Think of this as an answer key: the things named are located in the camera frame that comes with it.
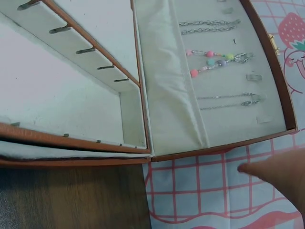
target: jewelry box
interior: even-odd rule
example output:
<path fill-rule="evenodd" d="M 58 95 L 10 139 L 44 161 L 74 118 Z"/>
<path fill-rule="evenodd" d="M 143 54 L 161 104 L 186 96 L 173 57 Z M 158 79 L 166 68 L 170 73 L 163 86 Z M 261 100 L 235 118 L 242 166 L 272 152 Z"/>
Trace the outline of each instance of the jewelry box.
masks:
<path fill-rule="evenodd" d="M 0 165 L 139 164 L 297 130 L 249 0 L 1 0 Z"/>

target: purple bead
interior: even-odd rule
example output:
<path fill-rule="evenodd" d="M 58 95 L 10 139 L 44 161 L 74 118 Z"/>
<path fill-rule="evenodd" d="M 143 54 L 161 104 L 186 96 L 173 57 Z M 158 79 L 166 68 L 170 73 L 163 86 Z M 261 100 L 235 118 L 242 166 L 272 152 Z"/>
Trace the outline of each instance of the purple bead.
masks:
<path fill-rule="evenodd" d="M 219 64 L 220 64 L 221 66 L 226 66 L 226 65 L 227 65 L 227 61 L 221 60 L 221 61 L 219 61 Z"/>

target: colorful bead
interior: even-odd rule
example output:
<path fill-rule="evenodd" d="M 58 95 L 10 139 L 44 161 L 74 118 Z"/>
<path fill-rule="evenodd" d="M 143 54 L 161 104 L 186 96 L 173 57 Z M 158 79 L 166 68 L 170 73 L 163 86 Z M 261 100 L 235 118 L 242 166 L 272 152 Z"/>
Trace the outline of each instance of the colorful bead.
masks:
<path fill-rule="evenodd" d="M 202 72 L 204 72 L 204 71 L 208 70 L 208 67 L 207 67 L 207 66 L 202 67 L 200 70 L 201 70 Z"/>
<path fill-rule="evenodd" d="M 206 53 L 206 56 L 209 57 L 209 58 L 211 58 L 211 57 L 214 56 L 214 52 L 213 52 L 213 51 L 208 51 L 208 52 Z"/>
<path fill-rule="evenodd" d="M 229 61 L 232 61 L 232 60 L 234 60 L 234 55 L 233 55 L 233 54 L 227 54 L 227 55 L 225 56 L 225 58 L 226 58 L 227 60 L 229 60 Z"/>
<path fill-rule="evenodd" d="M 199 71 L 196 69 L 191 70 L 191 77 L 196 78 L 199 74 Z"/>
<path fill-rule="evenodd" d="M 193 55 L 192 50 L 187 49 L 187 50 L 186 50 L 186 55 L 187 55 L 187 56 L 192 56 L 192 55 Z"/>
<path fill-rule="evenodd" d="M 221 61 L 219 61 L 219 64 L 221 66 L 226 66 L 227 65 L 227 61 L 221 60 Z"/>
<path fill-rule="evenodd" d="M 214 65 L 215 64 L 215 60 L 213 59 L 209 59 L 206 61 L 207 65 L 211 66 L 211 65 Z"/>

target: wooden table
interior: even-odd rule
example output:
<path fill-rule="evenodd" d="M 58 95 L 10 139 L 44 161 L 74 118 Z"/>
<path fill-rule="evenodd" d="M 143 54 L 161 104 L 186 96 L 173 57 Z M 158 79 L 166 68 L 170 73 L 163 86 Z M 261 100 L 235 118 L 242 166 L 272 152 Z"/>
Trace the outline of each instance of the wooden table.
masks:
<path fill-rule="evenodd" d="M 0 229 L 149 229 L 141 165 L 0 169 Z"/>

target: human hand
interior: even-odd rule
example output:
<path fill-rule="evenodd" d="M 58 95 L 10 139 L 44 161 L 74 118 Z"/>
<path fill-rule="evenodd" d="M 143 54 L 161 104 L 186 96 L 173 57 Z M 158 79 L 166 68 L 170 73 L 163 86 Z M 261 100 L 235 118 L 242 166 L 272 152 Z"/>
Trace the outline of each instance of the human hand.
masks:
<path fill-rule="evenodd" d="M 305 217 L 305 148 L 242 164 L 239 172 L 256 176 L 279 190 Z"/>

